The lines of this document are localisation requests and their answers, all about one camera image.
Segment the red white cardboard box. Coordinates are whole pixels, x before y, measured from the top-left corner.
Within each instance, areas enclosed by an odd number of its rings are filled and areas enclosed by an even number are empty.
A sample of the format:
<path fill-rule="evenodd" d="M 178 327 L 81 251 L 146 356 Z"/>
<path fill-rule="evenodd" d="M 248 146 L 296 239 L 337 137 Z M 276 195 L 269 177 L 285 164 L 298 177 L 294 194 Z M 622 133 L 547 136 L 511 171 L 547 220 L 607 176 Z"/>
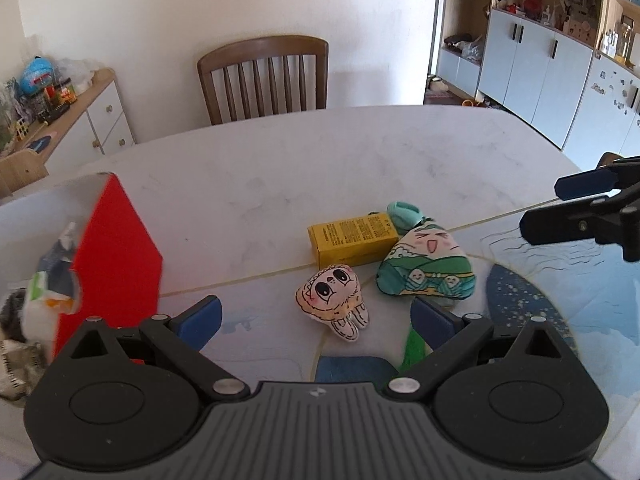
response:
<path fill-rule="evenodd" d="M 134 327 L 157 311 L 163 258 L 114 174 L 89 174 L 1 204 L 1 297 L 24 290 L 39 259 L 70 222 L 79 308 L 58 326 L 54 359 L 86 318 Z"/>

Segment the blue globe ball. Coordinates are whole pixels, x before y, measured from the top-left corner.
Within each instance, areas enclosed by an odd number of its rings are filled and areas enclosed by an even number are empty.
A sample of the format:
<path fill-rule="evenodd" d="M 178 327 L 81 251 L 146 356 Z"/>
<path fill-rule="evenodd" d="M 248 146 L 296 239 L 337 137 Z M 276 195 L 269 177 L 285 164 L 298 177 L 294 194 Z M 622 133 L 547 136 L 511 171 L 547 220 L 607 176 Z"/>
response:
<path fill-rule="evenodd" d="M 32 96 L 54 81 L 53 65 L 46 59 L 36 56 L 30 61 L 18 81 L 20 88 L 26 96 Z"/>

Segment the yellow small carton box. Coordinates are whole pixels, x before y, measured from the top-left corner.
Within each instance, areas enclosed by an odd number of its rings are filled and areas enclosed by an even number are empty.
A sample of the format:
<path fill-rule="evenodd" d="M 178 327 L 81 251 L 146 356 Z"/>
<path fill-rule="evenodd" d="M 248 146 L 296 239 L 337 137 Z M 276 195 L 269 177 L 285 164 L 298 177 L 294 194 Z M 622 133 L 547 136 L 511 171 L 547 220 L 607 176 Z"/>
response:
<path fill-rule="evenodd" d="M 363 266 L 382 261 L 399 240 L 386 212 L 315 224 L 307 231 L 319 269 L 334 264 Z"/>

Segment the white patterned tissue pack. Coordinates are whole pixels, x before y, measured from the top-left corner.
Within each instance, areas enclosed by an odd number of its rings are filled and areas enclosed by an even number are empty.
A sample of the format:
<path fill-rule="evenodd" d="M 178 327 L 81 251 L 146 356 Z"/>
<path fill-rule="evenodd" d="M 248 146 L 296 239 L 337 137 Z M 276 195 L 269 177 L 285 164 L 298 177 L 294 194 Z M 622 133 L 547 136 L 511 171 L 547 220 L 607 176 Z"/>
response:
<path fill-rule="evenodd" d="M 28 341 L 52 352 L 62 318 L 79 308 L 79 284 L 72 269 L 78 248 L 78 227 L 70 222 L 39 259 L 25 292 L 21 326 Z"/>

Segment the white wooden side cabinet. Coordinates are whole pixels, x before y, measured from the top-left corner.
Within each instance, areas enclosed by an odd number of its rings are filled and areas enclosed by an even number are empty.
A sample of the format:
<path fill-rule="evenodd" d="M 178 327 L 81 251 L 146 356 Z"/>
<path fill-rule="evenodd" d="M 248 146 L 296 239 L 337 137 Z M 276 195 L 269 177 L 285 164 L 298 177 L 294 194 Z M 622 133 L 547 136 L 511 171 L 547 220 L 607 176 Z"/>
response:
<path fill-rule="evenodd" d="M 13 152 L 1 159 L 1 196 L 54 174 L 67 174 L 89 162 L 136 144 L 114 70 L 100 68 L 92 86 L 52 124 L 33 124 Z"/>

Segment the teal round ball toy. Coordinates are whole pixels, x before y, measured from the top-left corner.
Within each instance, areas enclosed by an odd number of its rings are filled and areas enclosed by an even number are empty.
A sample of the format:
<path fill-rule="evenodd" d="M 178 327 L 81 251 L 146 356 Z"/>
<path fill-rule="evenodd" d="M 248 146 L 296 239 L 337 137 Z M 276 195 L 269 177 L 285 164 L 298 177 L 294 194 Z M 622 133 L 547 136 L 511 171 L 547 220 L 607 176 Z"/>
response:
<path fill-rule="evenodd" d="M 406 234 L 416 226 L 420 226 L 426 215 L 420 208 L 405 202 L 393 202 L 387 205 L 386 214 L 399 234 Z"/>

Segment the green dumpling plush toy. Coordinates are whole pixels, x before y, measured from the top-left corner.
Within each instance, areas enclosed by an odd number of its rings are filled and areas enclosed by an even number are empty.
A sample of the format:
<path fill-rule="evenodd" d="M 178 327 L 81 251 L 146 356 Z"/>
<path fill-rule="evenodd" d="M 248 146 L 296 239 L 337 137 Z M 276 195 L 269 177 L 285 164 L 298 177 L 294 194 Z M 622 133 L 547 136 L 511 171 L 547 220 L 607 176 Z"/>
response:
<path fill-rule="evenodd" d="M 432 218 L 401 237 L 376 272 L 376 286 L 388 296 L 463 300 L 473 295 L 475 284 L 471 260 Z"/>

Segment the white wall cabinet unit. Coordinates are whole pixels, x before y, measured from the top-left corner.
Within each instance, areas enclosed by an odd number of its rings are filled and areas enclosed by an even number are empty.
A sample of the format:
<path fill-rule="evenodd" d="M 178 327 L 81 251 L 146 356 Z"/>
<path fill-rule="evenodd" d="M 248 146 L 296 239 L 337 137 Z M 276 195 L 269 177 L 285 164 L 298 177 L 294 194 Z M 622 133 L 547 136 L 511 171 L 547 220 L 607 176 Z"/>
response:
<path fill-rule="evenodd" d="M 579 168 L 639 153 L 639 0 L 440 0 L 435 75 Z"/>

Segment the silver foil snack bag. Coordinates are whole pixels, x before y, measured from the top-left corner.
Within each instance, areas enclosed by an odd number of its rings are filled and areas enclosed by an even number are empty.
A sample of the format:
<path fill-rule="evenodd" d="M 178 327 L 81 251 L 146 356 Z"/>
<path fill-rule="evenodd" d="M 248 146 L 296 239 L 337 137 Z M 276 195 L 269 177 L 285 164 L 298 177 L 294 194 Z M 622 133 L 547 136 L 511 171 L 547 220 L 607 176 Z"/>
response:
<path fill-rule="evenodd" d="M 11 339 L 1 341 L 2 399 L 17 401 L 29 396 L 48 367 L 46 352 L 39 342 L 29 344 Z"/>

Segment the blue patterned placemat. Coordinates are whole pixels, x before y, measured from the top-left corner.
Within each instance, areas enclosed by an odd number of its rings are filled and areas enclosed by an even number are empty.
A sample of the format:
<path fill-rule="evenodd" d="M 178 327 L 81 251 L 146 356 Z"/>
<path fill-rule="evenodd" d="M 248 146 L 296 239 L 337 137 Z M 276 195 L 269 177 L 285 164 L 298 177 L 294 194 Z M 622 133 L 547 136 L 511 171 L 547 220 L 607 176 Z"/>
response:
<path fill-rule="evenodd" d="M 572 349 L 608 402 L 597 463 L 615 479 L 639 474 L 639 268 L 615 245 L 591 240 L 533 246 L 510 214 L 454 231 L 476 275 L 473 295 L 444 300 L 462 316 L 495 326 L 497 361 L 532 318 L 544 318 Z M 285 270 L 222 289 L 222 324 L 210 352 L 247 385 L 370 382 L 397 376 L 411 326 L 410 299 L 382 294 L 375 270 L 357 274 L 371 322 L 347 342 L 299 310 L 296 288 L 310 270 Z"/>

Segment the orange label jar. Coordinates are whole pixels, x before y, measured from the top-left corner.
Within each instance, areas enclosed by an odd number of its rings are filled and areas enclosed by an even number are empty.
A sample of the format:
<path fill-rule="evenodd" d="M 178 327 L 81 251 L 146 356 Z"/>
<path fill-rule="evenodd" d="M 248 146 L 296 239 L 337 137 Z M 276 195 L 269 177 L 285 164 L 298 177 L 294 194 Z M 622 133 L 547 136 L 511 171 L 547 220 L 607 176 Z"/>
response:
<path fill-rule="evenodd" d="M 58 87 L 58 97 L 62 103 L 74 104 L 77 101 L 75 89 L 72 84 L 66 82 Z"/>

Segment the brown wooden chair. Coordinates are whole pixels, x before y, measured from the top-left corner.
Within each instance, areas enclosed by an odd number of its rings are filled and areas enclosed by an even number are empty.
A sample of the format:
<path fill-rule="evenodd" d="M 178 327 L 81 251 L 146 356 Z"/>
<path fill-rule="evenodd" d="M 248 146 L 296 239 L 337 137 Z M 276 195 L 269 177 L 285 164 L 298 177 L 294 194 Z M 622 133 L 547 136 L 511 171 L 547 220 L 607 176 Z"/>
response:
<path fill-rule="evenodd" d="M 329 52 L 324 39 L 279 35 L 237 41 L 206 53 L 196 68 L 210 123 L 324 110 Z"/>

